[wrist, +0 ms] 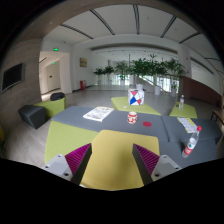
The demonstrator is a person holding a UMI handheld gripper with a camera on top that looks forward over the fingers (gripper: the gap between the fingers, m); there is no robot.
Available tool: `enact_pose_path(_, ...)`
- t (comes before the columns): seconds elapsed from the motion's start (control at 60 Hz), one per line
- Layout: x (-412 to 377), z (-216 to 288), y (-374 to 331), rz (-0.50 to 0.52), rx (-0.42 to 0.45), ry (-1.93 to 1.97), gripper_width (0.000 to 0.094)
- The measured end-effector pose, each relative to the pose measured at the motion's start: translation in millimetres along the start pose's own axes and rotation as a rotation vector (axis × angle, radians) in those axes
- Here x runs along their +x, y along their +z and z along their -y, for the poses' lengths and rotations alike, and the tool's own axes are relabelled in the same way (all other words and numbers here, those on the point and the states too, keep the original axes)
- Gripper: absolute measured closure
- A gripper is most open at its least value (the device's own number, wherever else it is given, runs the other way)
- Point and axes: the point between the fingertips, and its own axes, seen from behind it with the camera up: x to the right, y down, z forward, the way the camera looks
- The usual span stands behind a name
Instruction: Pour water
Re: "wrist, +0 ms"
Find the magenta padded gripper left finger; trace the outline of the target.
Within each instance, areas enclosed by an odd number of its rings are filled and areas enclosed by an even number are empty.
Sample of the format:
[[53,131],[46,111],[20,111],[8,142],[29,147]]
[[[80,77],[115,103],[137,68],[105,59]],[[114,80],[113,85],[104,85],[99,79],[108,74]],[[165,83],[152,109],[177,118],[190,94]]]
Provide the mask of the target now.
[[79,185],[83,178],[91,154],[92,145],[88,143],[66,155],[56,155],[48,161],[42,169]]

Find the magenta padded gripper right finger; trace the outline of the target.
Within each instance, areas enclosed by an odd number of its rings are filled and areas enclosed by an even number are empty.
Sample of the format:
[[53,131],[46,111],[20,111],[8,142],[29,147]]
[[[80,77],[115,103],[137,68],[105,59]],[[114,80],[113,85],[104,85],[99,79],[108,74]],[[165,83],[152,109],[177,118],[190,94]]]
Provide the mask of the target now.
[[137,144],[133,145],[132,154],[144,185],[181,170],[168,155],[159,156]]

